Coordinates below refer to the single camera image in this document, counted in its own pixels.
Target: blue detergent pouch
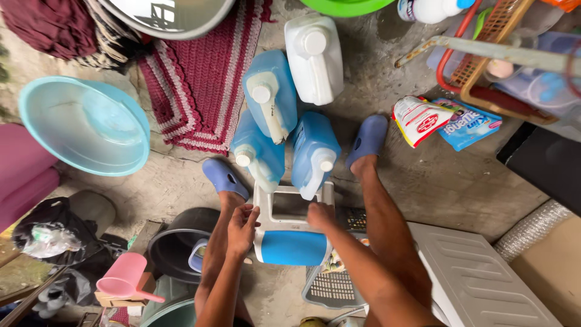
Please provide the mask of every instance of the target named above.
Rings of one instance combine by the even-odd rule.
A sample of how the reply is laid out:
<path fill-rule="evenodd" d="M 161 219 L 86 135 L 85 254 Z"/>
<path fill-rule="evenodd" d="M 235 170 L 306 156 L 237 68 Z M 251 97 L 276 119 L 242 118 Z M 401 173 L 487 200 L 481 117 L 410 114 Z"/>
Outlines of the blue detergent pouch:
<path fill-rule="evenodd" d="M 456 151 L 498 131 L 503 123 L 501 117 L 462 102 L 439 98 L 432 103 L 454 110 L 448 124 L 440 127 L 438 132 Z"/>

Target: teal bucket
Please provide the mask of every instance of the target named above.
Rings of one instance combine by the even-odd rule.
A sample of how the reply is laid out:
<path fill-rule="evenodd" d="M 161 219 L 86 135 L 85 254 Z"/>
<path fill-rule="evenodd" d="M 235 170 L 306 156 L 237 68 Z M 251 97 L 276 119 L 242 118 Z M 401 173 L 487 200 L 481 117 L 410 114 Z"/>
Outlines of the teal bucket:
<path fill-rule="evenodd" d="M 28 132 L 65 163 L 101 176 L 141 169 L 149 155 L 149 123 L 125 92 L 66 76 L 33 80 L 20 92 Z"/>
<path fill-rule="evenodd" d="M 161 276 L 153 294 L 165 297 L 166 301 L 148 302 L 140 327 L 193 327 L 196 324 L 193 297 L 197 289 L 197 285 L 180 282 L 167 275 Z"/>

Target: cracked concrete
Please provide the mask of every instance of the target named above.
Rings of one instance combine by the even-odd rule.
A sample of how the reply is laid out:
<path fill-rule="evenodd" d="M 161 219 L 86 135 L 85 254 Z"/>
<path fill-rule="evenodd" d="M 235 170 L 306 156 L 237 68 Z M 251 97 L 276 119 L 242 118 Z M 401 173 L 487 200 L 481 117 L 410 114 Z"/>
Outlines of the cracked concrete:
<path fill-rule="evenodd" d="M 284 49 L 284 24 L 311 12 L 299 0 L 274 0 L 271 9 L 277 22 L 263 24 L 257 53 Z M 431 26 L 403 22 L 397 17 L 395 4 L 369 15 L 335 21 L 343 51 L 345 90 L 326 106 L 299 103 L 299 113 L 316 110 L 330 118 L 343 149 L 330 178 L 335 183 L 336 203 L 363 207 L 360 186 L 343 165 L 351 141 L 363 119 L 377 112 L 388 115 L 405 95 L 452 96 L 437 86 L 434 72 L 425 64 L 427 54 L 401 69 L 393 67 L 398 57 L 422 40 L 442 33 L 448 22 Z M 33 50 L 3 23 L 0 37 L 0 44 L 6 49 L 0 63 L 8 72 L 8 80 L 0 83 L 0 122 L 19 121 L 17 96 L 26 83 L 61 74 L 120 88 L 143 107 L 150 123 L 151 152 L 143 169 L 131 176 L 101 177 L 60 163 L 62 184 L 51 196 L 70 196 L 84 189 L 104 194 L 118 210 L 117 219 L 107 232 L 127 239 L 138 233 L 147 219 L 169 222 L 191 207 L 219 209 L 214 188 L 201 169 L 206 158 L 216 155 L 163 142 L 137 65 L 131 66 L 126 75 L 74 66 Z M 477 232 L 494 240 L 548 199 L 494 158 L 495 150 L 520 124 L 519 120 L 505 118 L 499 132 L 461 152 L 454 151 L 437 134 L 412 149 L 397 126 L 390 124 L 379 160 L 379 175 L 408 220 Z M 232 156 L 222 159 L 234 163 Z M 286 162 L 283 181 L 289 183 L 289 149 Z M 232 166 L 250 189 L 250 175 Z M 304 268 L 254 262 L 245 267 L 243 293 L 256 326 L 297 326 L 308 315 L 332 318 L 339 314 L 302 301 Z"/>

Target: white cap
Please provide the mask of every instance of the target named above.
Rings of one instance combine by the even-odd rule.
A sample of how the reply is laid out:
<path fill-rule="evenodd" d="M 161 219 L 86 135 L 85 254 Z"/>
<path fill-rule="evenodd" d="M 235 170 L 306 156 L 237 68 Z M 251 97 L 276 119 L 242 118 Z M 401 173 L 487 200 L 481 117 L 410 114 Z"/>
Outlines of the white cap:
<path fill-rule="evenodd" d="M 304 50 L 311 56 L 320 55 L 327 47 L 327 37 L 321 29 L 308 32 L 303 42 Z"/>
<path fill-rule="evenodd" d="M 270 97 L 271 91 L 267 84 L 260 84 L 252 89 L 252 98 L 260 104 L 265 104 L 268 102 Z"/>
<path fill-rule="evenodd" d="M 254 160 L 254 154 L 250 151 L 236 153 L 236 164 L 240 167 L 248 167 L 252 160 Z"/>
<path fill-rule="evenodd" d="M 319 160 L 319 165 L 321 165 L 321 170 L 325 173 L 333 170 L 333 162 L 330 158 L 323 158 Z"/>

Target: maroon crocheted rug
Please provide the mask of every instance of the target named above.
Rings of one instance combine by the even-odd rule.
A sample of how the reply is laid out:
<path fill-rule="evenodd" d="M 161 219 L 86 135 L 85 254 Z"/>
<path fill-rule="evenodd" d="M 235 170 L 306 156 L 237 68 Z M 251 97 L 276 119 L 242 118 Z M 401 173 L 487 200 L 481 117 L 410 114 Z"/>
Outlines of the maroon crocheted rug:
<path fill-rule="evenodd" d="M 272 0 L 236 1 L 206 36 L 155 41 L 139 60 L 166 144 L 228 155 L 248 70 Z"/>

